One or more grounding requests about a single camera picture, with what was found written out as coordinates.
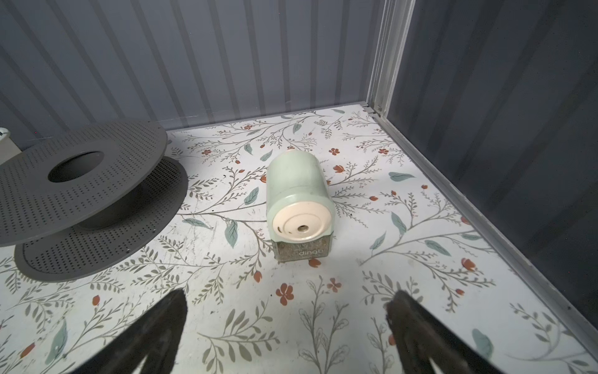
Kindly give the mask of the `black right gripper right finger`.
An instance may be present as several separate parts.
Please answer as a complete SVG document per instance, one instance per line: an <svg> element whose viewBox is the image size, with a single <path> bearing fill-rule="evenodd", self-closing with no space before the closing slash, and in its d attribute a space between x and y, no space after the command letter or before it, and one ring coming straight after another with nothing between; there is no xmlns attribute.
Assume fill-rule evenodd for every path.
<svg viewBox="0 0 598 374"><path fill-rule="evenodd" d="M386 320L406 373L500 373L416 302L397 291L386 304Z"/></svg>

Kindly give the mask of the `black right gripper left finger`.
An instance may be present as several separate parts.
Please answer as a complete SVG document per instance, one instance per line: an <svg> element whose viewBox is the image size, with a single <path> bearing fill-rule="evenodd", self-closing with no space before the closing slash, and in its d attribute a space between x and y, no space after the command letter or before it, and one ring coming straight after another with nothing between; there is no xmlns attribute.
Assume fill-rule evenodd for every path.
<svg viewBox="0 0 598 374"><path fill-rule="evenodd" d="M172 372L187 314L185 292L171 291L74 372Z"/></svg>

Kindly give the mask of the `grey perforated cable spool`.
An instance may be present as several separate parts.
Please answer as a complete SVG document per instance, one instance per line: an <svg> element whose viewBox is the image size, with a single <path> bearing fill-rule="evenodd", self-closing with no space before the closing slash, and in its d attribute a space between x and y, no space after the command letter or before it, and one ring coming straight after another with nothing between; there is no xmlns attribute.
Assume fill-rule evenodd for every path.
<svg viewBox="0 0 598 374"><path fill-rule="evenodd" d="M96 274L170 223L188 176L156 122L95 124L45 140L1 166L1 243L36 281Z"/></svg>

